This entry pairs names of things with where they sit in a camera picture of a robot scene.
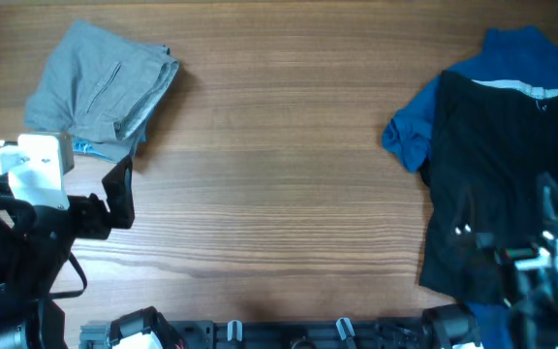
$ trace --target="shorts pocket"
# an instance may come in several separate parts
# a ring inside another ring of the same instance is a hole
[[[98,82],[96,82],[94,88],[92,89],[92,93],[87,99],[87,107],[85,108],[85,112],[89,112],[94,102],[96,102],[101,94],[103,94],[103,92],[107,90],[107,87],[109,87],[109,85],[117,75],[117,72],[120,70],[121,65],[122,63],[120,62],[111,63],[111,65],[108,67],[107,73],[104,74],[103,77],[98,80]]]

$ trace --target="gray shorts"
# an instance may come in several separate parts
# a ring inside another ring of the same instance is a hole
[[[129,41],[77,20],[25,106],[25,126],[67,131],[106,159],[135,152],[178,70],[169,48]]]

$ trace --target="wooden table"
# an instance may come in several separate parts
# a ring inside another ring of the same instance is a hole
[[[181,68],[136,158],[133,229],[75,244],[89,288],[59,302],[71,347],[81,325],[149,305],[221,322],[449,302],[417,285],[432,206],[381,133],[487,27],[533,23],[558,43],[558,3],[87,2],[0,0],[0,139],[25,131],[24,101],[76,18],[163,43]],[[69,194],[104,197],[111,164],[76,165]],[[79,286],[67,266],[55,289]]]

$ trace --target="blue shirt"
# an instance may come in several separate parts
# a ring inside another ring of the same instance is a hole
[[[558,88],[558,46],[534,26],[488,29],[481,53],[449,70],[469,79],[513,79]],[[383,133],[383,147],[397,155],[409,172],[415,172],[429,157],[437,88],[435,78],[406,108],[397,111]]]

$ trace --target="blue fabric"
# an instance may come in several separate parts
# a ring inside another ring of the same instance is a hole
[[[147,121],[150,119],[150,117],[152,117],[153,114],[154,114],[154,109],[152,109],[152,111],[150,111],[150,114],[147,117],[147,120],[143,121],[143,123],[140,125],[140,127],[136,131],[136,133],[139,132],[140,135],[138,137],[133,136],[130,140],[126,141],[126,143],[129,143],[130,146],[131,146],[129,154],[132,157],[135,156],[135,153],[137,152],[137,146],[139,145],[139,143],[147,142],[147,138],[146,138],[146,135],[145,135],[146,128],[147,128]],[[85,139],[82,139],[82,138],[79,138],[79,137],[73,137],[73,152],[75,154],[80,154],[80,155],[94,156],[98,159],[110,161],[112,163],[116,163],[116,162],[119,161],[118,158],[111,158],[111,157],[107,156],[106,154],[103,154],[98,149],[95,149],[94,145],[92,145],[92,142],[90,142],[88,140],[85,140]]]
[[[488,29],[481,54],[450,67],[469,79],[514,79],[532,86],[558,88],[558,46],[540,30]],[[429,82],[383,133],[383,147],[415,172],[429,157],[438,78]]]
[[[502,305],[467,303],[480,325],[484,349],[513,349],[508,331],[508,311]]]

